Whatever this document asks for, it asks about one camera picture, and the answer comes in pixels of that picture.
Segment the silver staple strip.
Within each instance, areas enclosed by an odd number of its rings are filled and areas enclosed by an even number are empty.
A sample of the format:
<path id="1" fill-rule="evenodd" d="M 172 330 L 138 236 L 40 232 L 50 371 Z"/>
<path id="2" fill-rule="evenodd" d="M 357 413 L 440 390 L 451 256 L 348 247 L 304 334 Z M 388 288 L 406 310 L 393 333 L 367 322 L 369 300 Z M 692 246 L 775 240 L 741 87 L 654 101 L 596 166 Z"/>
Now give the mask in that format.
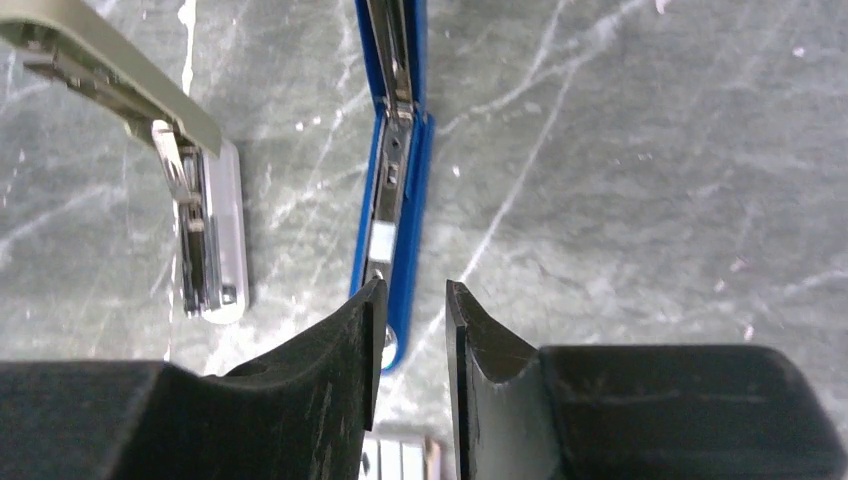
<path id="1" fill-rule="evenodd" d="M 368 258 L 390 263 L 394 256 L 397 226 L 392 222 L 375 220 L 371 225 Z"/>

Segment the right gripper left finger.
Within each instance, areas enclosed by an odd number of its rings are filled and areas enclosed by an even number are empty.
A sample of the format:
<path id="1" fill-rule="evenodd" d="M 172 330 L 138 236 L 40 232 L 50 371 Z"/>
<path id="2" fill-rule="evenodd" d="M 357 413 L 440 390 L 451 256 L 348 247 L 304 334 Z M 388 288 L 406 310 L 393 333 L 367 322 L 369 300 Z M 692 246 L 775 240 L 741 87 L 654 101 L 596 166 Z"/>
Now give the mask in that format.
<path id="1" fill-rule="evenodd" d="M 354 479 L 387 322 L 374 279 L 222 376 L 158 361 L 1 366 L 5 479 Z"/>

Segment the blue black stapler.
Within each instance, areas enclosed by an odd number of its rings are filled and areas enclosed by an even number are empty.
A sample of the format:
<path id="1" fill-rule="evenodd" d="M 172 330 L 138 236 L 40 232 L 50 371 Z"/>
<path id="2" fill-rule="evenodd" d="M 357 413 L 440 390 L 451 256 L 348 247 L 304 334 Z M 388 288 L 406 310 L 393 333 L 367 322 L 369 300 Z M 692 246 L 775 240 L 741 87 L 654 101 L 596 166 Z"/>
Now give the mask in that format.
<path id="1" fill-rule="evenodd" d="M 427 3 L 365 0 L 355 6 L 375 120 L 350 289 L 373 277 L 387 282 L 382 369 L 389 372 L 408 344 L 436 126 L 427 109 Z M 390 263 L 368 258 L 375 220 L 397 226 Z"/>

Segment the staple box tray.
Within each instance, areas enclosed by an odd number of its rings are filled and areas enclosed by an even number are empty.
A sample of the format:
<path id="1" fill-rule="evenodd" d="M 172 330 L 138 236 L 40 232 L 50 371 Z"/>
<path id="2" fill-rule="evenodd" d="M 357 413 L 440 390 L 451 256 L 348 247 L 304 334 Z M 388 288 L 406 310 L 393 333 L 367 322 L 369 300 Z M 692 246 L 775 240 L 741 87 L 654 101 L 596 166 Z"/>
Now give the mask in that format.
<path id="1" fill-rule="evenodd" d="M 368 434 L 360 455 L 359 480 L 440 480 L 442 448 L 427 436 Z"/>

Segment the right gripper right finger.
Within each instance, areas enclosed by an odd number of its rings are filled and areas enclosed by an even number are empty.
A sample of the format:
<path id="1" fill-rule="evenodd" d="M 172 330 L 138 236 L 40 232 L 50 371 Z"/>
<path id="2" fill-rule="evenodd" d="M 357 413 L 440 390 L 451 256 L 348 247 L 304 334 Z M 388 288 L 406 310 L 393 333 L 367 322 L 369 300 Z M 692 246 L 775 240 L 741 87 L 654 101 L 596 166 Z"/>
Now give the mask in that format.
<path id="1" fill-rule="evenodd" d="M 751 344 L 534 347 L 446 284 L 460 479 L 840 479 L 801 371 Z"/>

